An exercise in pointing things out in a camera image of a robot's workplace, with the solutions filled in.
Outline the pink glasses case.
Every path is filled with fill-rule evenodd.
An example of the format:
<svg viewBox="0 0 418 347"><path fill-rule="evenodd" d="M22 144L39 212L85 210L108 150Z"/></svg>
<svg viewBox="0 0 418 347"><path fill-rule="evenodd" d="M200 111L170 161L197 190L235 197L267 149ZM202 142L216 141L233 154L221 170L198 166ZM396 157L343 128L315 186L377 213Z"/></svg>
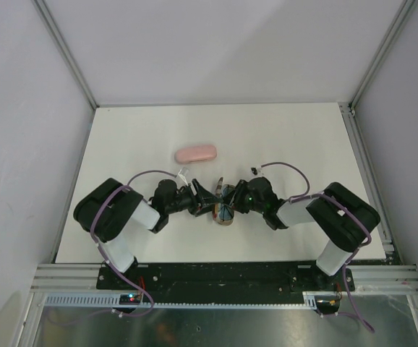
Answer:
<svg viewBox="0 0 418 347"><path fill-rule="evenodd" d="M180 164L199 163L214 160L217 154L214 145L195 145L177 150L174 159Z"/></svg>

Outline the plaid glasses case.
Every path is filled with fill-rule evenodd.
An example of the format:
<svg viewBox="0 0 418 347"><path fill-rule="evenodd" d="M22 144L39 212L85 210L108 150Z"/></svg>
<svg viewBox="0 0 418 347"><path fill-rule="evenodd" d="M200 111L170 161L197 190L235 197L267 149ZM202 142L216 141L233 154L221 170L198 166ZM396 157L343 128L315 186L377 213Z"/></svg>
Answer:
<svg viewBox="0 0 418 347"><path fill-rule="evenodd" d="M223 200L223 177L218 180L215 195ZM230 226L234 222L234 211L227 207L224 202L217 204L212 212L213 220L221 226Z"/></svg>

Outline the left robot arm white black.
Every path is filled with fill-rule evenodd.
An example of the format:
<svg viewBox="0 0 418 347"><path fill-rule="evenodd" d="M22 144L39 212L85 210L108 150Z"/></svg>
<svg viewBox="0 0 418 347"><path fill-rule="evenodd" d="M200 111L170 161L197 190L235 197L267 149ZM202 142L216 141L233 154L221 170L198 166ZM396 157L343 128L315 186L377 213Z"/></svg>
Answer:
<svg viewBox="0 0 418 347"><path fill-rule="evenodd" d="M159 181L150 200L116 179L107 179L76 205L73 218L90 234L105 262L114 267L112 280L120 288L136 284L136 257L126 245L122 231L130 220L158 233L169 216L187 211L199 216L208 213L221 197L206 190L197 179L181 187L171 179Z"/></svg>

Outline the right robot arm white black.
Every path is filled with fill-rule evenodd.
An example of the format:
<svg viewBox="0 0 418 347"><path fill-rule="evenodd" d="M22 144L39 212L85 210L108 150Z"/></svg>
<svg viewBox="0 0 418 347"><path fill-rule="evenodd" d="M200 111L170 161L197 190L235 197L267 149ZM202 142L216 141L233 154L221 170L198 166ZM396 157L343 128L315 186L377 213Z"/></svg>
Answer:
<svg viewBox="0 0 418 347"><path fill-rule="evenodd" d="M320 290L336 283L337 273L372 241L371 232L380 223L375 208L338 182L322 192L284 200L264 177L241 180L223 203L238 213L261 214L274 231L306 223L319 225L328 243L311 267L311 281Z"/></svg>

